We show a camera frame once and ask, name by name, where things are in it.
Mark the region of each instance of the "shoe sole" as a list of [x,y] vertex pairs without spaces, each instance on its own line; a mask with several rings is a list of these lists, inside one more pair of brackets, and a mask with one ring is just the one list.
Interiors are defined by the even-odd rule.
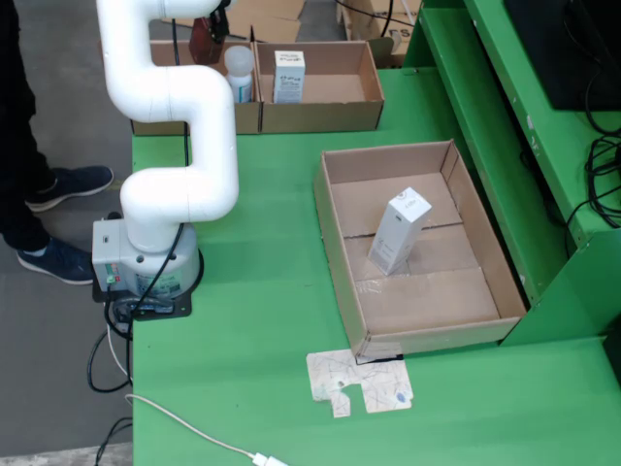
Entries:
[[114,172],[111,170],[110,173],[113,174],[112,179],[106,185],[98,187],[97,189],[92,189],[90,191],[78,192],[75,194],[67,194],[65,196],[60,196],[60,197],[57,197],[56,199],[46,202],[45,204],[29,204],[26,202],[26,206],[28,206],[31,212],[34,212],[35,214],[39,214],[41,212],[45,212],[50,209],[53,209],[61,202],[66,201],[67,199],[71,199],[72,197],[92,196],[94,194],[97,194],[101,191],[108,189],[108,187],[114,182]]
[[25,269],[28,269],[28,270],[30,270],[32,272],[39,272],[40,274],[49,275],[50,277],[54,277],[55,279],[59,279],[60,281],[62,281],[63,283],[66,283],[66,284],[74,284],[74,285],[93,284],[93,280],[87,280],[87,281],[83,281],[83,282],[76,282],[74,280],[66,280],[66,279],[63,279],[62,277],[58,277],[57,275],[52,274],[52,273],[48,272],[47,270],[44,270],[42,268],[37,267],[36,265],[32,265],[32,264],[26,262],[21,257],[19,257],[19,254],[17,255],[17,260],[19,261],[21,266],[23,268],[25,268]]

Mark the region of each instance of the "paper sheet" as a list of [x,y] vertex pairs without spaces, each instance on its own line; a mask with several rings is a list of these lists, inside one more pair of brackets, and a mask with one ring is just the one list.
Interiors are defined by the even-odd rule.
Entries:
[[334,417],[351,414],[349,397],[341,392],[360,384],[367,413],[407,410],[414,394],[405,361],[357,365],[350,349],[307,355],[310,388],[314,401],[330,401]]

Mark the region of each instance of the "white product box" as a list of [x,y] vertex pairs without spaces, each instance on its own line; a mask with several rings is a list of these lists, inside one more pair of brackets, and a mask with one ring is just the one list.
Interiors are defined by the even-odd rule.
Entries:
[[274,103],[299,104],[304,92],[306,63],[302,51],[276,50]]
[[384,275],[408,259],[430,212],[431,205],[411,187],[388,203],[369,251],[369,259]]

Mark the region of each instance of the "computer monitor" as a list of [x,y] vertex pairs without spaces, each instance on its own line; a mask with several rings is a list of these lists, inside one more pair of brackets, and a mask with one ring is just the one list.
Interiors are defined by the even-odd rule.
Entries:
[[584,110],[621,110],[621,17],[617,0],[505,0],[550,104]]

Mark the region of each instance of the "sneaker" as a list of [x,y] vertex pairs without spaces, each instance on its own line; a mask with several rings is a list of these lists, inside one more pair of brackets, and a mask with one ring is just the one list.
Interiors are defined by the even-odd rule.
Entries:
[[17,251],[17,260],[28,270],[51,275],[68,284],[93,283],[90,253],[52,238],[41,257]]
[[48,211],[70,197],[91,196],[113,183],[114,173],[108,167],[84,167],[76,170],[52,168],[56,183],[50,189],[26,197],[32,212]]

